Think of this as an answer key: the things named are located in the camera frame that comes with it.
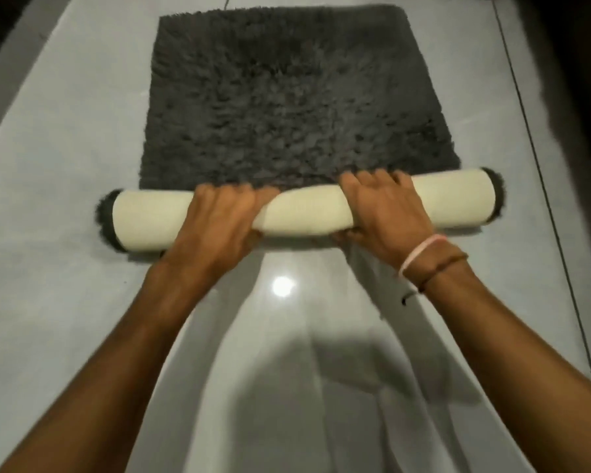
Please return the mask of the person's left forearm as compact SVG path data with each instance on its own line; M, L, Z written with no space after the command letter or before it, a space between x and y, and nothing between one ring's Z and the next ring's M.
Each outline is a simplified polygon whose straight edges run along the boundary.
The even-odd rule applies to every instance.
M165 360L223 273L161 260L118 324L0 466L0 473L124 473Z

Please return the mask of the grey shaggy rug cream backing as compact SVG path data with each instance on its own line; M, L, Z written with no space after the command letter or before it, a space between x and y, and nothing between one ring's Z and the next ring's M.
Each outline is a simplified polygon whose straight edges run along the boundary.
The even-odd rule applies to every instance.
M193 191L280 189L254 227L320 237L354 220L338 175L402 170L439 230L479 228L505 205L503 177L461 169L402 8L257 7L166 15L151 60L139 190L97 205L103 242L162 252Z

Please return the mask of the person's left hand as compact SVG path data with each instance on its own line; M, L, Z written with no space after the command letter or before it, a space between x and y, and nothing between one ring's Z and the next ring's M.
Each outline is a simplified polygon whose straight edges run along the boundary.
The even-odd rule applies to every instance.
M195 211L195 192L178 236L161 262L181 278L204 289L212 287L234 268L261 238L254 220L280 191L275 187L252 188L252 208L232 206L234 185L213 185L209 211Z

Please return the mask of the person's right hand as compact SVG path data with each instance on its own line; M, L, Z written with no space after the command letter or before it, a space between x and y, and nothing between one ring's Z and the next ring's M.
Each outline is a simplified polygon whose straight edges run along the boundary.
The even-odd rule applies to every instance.
M352 211L353 228L369 236L369 243L359 246L398 272L410 252L435 230L418 193L416 199L397 198L397 171L373 173L381 181L380 198L360 198L359 171L342 173L339 186Z

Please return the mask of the person's right forearm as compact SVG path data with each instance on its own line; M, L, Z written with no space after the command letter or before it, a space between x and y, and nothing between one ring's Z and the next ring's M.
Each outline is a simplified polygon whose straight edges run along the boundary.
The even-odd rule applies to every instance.
M537 473L591 473L591 381L439 243L412 282L437 310L511 436Z

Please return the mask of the pink wrist band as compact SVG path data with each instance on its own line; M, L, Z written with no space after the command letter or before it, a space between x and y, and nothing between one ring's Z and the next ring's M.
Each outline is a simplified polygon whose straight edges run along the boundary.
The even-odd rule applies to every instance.
M433 263L425 258L427 250L435 244L447 243L448 237L442 234L430 235L418 244L402 262L398 270L398 277L405 278L416 283L417 278L425 274L428 267Z

